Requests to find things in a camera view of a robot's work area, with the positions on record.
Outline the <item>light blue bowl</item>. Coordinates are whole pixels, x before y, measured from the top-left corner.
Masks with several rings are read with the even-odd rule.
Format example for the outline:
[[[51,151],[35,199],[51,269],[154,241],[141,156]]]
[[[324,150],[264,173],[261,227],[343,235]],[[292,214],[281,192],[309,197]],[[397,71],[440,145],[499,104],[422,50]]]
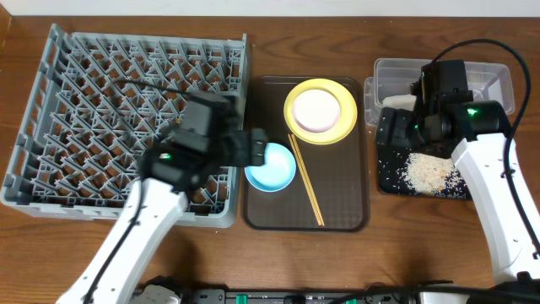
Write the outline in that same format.
[[[285,189],[294,179],[296,161],[293,153],[285,146],[269,143],[262,166],[247,166],[244,169],[247,181],[257,190],[266,193]]]

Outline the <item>white bowl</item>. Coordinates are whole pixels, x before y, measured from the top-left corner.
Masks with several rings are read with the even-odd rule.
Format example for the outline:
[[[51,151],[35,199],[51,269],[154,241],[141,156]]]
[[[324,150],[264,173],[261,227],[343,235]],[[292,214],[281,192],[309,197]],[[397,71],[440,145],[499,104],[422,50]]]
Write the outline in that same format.
[[[293,102],[293,119],[302,129],[324,133],[332,129],[341,116],[341,107],[334,95],[325,90],[307,90]]]

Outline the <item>yellow plate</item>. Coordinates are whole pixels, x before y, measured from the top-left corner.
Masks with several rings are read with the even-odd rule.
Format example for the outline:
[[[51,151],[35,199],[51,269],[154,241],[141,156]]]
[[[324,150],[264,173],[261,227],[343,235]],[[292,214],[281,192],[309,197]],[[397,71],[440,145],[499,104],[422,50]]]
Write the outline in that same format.
[[[307,90],[325,90],[334,95],[341,107],[341,116],[336,125],[324,133],[311,133],[305,131],[293,119],[293,102],[296,97]],[[309,144],[334,144],[347,137],[358,118],[358,109],[353,95],[340,83],[330,79],[308,79],[297,84],[287,95],[284,106],[283,116],[289,130],[298,138]]]

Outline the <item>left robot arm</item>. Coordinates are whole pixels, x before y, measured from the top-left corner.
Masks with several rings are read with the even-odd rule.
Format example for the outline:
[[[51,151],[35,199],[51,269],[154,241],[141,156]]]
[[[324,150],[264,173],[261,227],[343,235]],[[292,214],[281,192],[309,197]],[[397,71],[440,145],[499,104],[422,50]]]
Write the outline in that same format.
[[[193,92],[179,123],[138,159],[138,179],[110,233],[61,303],[128,303],[189,196],[224,166],[261,166],[267,137],[244,130],[239,95]]]

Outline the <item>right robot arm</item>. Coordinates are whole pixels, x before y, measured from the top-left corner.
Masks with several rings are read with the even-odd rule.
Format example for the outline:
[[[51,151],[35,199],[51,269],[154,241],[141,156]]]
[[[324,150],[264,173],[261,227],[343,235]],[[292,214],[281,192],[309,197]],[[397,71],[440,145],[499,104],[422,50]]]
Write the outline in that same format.
[[[498,302],[539,301],[539,213],[521,173],[512,127],[497,100],[473,99],[462,60],[430,62],[411,85],[413,104],[386,100],[378,149],[450,159],[488,241]]]

